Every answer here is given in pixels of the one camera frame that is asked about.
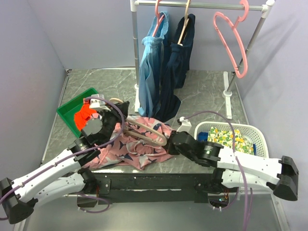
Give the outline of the light blue hanging shorts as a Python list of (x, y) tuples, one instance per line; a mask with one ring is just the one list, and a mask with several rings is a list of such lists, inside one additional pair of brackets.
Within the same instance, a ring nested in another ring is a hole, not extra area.
[(160, 15), (164, 18), (159, 28), (155, 31), (155, 17), (147, 36), (141, 41), (144, 52), (139, 68), (138, 112), (144, 117), (153, 117), (160, 108), (160, 81), (170, 58), (169, 14), (164, 11)]

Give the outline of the lemon print folded cloth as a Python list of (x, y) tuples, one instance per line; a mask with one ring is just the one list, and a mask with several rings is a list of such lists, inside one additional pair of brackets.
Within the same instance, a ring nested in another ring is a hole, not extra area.
[(218, 143), (229, 148), (235, 148), (235, 151), (255, 155), (254, 144), (244, 137), (238, 129), (233, 132), (221, 130), (217, 127), (211, 127), (208, 133), (207, 140), (210, 142)]

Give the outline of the green plastic tray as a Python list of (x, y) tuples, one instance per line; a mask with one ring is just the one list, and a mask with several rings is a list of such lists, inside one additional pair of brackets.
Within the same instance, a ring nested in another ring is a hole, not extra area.
[(74, 121), (74, 115), (78, 111), (80, 111), (83, 105), (83, 99), (89, 97), (93, 94), (97, 94), (97, 90), (95, 88), (89, 88), (86, 91), (82, 92), (78, 96), (74, 97), (67, 103), (64, 103), (57, 109), (57, 113), (60, 118), (64, 121), (67, 127), (73, 132), (76, 137), (79, 137), (81, 132), (76, 127)]

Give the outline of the white metal clothes rack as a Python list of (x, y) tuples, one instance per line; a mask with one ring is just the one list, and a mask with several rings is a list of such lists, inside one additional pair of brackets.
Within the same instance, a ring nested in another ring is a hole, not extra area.
[[(153, 5), (155, 17), (148, 34), (143, 38), (143, 55), (139, 54), (139, 40), (137, 28), (137, 7), (139, 5)], [(136, 68), (136, 100), (135, 111), (142, 116), (154, 117), (167, 121), (174, 117), (180, 107), (180, 99), (175, 95), (175, 89), (183, 87), (187, 72), (190, 69), (190, 58), (195, 36), (195, 15), (185, 12), (178, 23), (173, 36), (169, 35), (171, 28), (168, 12), (159, 11), (159, 6), (184, 7), (189, 9), (215, 9), (214, 20), (223, 20), (234, 34), (242, 55), (240, 62), (236, 62), (227, 42), (221, 32), (218, 36), (231, 60), (233, 77), (224, 73), (224, 91), (226, 118), (232, 119), (231, 87), (238, 78), (243, 78), (248, 71), (247, 55), (249, 46), (244, 46), (237, 30), (252, 10), (260, 11), (261, 18), (252, 35), (256, 39), (261, 27), (268, 17), (274, 1), (269, 0), (262, 6), (251, 6), (242, 0), (238, 4), (165, 2), (159, 0), (132, 0), (130, 10), (133, 22), (134, 55)]]

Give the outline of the navy blue hanging shorts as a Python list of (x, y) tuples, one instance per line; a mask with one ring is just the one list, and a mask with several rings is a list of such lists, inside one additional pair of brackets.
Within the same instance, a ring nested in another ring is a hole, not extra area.
[(177, 114), (181, 100), (175, 95), (174, 90), (183, 87), (186, 73), (190, 69), (190, 57), (195, 35), (195, 15), (191, 13), (188, 18), (189, 21), (181, 41), (182, 46), (177, 43), (184, 18), (179, 21), (174, 38), (169, 43), (171, 53), (161, 80), (160, 109), (155, 115), (155, 118), (162, 122), (167, 122)]

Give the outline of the white perforated plastic basket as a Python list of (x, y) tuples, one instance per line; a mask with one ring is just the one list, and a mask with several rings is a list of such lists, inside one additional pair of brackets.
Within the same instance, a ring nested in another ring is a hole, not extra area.
[[(255, 155), (263, 158), (269, 158), (268, 147), (262, 132), (251, 125), (234, 124), (234, 129), (238, 129), (240, 133), (255, 145)], [(194, 138), (199, 140), (200, 132), (209, 132), (211, 127), (217, 127), (220, 130), (231, 131), (231, 128), (226, 122), (205, 121), (199, 123), (194, 130)]]

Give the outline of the pink shark print shorts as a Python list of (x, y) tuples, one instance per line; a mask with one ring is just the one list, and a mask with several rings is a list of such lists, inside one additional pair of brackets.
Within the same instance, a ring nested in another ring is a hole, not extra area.
[[(170, 137), (173, 128), (154, 118), (141, 117), (139, 115), (129, 115), (127, 119), (135, 120), (148, 127), (157, 130), (166, 138)], [(126, 126), (129, 130), (141, 133), (148, 137), (156, 139), (155, 134), (146, 132), (144, 128), (133, 125), (126, 121)], [(126, 133), (121, 133), (117, 139), (111, 144), (100, 148), (99, 154), (90, 162), (86, 163), (84, 168), (98, 169), (110, 165), (130, 165), (138, 170), (143, 170), (148, 164), (154, 162), (164, 162), (172, 157), (167, 154), (162, 146), (148, 143), (145, 140), (130, 136)]]

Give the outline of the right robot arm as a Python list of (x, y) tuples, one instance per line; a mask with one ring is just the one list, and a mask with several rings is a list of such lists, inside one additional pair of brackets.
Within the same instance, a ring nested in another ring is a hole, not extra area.
[(213, 167), (200, 188), (209, 193), (225, 189), (266, 190), (286, 201), (298, 200), (299, 170), (292, 158), (264, 158), (233, 151), (210, 141), (197, 141), (188, 132), (173, 131), (163, 147), (170, 155), (183, 155), (203, 167)]

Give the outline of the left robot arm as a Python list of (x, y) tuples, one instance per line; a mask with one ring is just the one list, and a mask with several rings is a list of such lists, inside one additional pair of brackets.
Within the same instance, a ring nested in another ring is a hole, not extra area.
[(90, 119), (80, 137), (54, 159), (17, 179), (2, 179), (0, 203), (6, 214), (4, 220), (16, 224), (28, 218), (38, 205), (65, 194), (94, 191), (96, 178), (82, 167), (116, 140), (113, 132), (118, 123), (124, 129), (128, 107), (128, 101), (107, 101), (99, 117)]

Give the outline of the orange cloth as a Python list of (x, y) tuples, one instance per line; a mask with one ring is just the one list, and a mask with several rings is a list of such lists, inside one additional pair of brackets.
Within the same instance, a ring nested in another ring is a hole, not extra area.
[(96, 110), (91, 109), (88, 103), (83, 104), (81, 109), (74, 114), (74, 122), (77, 129), (81, 131), (95, 113), (97, 113)]

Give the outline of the beige hanger with navy shorts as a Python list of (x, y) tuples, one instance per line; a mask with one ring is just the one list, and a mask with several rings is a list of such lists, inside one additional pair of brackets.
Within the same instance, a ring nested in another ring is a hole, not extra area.
[(183, 27), (182, 27), (182, 31), (181, 31), (181, 34), (180, 34), (180, 37), (179, 37), (179, 40), (178, 40), (178, 45), (181, 45), (182, 46), (182, 38), (183, 38), (183, 35), (184, 35), (184, 32), (185, 32), (185, 29), (186, 29), (186, 26), (188, 24), (188, 21), (189, 21), (189, 18), (188, 18), (188, 9), (189, 9), (189, 6), (190, 6), (190, 0), (187, 0), (186, 2), (186, 7), (185, 7), (185, 14), (184, 14), (184, 22), (183, 22)]

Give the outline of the pink hanger with blue shorts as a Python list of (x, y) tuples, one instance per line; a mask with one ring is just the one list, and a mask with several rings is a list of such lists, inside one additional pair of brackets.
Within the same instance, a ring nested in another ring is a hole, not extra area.
[(156, 16), (156, 26), (154, 28), (154, 31), (152, 33), (152, 36), (155, 37), (156, 34), (157, 34), (157, 31), (159, 29), (159, 26), (161, 24), (161, 22), (163, 21), (165, 15), (161, 15), (159, 10), (158, 10), (158, 7), (159, 7), (159, 3), (160, 3), (161, 0), (156, 0), (155, 2), (155, 8), (154, 8), (154, 12), (155, 12), (155, 16)]

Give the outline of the beige plastic hanger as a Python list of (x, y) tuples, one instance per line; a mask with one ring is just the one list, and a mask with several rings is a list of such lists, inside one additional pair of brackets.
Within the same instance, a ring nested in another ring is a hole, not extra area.
[(141, 138), (141, 139), (145, 140), (146, 142), (152, 143), (152, 144), (155, 144), (155, 145), (165, 146), (167, 144), (167, 138), (163, 134), (159, 133), (157, 130), (154, 130), (153, 128), (148, 127), (148, 126), (146, 126), (142, 123), (139, 123), (135, 120), (127, 119), (127, 122), (131, 123), (133, 125), (136, 125), (136, 126), (140, 126), (141, 128), (144, 128), (146, 132), (155, 134), (157, 136), (157, 138), (154, 139), (154, 138), (148, 137), (146, 135), (142, 135), (141, 133), (134, 132), (133, 130), (129, 130), (127, 126), (124, 128), (124, 133), (126, 133), (130, 136), (135, 136), (135, 137)]

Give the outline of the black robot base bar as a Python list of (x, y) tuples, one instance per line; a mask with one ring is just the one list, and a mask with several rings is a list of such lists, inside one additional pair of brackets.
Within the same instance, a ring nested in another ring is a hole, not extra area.
[(84, 194), (97, 194), (110, 203), (181, 202), (207, 203), (208, 195), (234, 193), (222, 185), (223, 170), (213, 173), (94, 173), (88, 170)]

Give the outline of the blue folded cloth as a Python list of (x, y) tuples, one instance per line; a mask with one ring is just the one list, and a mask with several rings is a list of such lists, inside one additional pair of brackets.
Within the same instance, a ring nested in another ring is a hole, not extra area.
[(197, 135), (197, 140), (198, 141), (207, 141), (207, 139), (208, 139), (208, 132), (200, 132)]

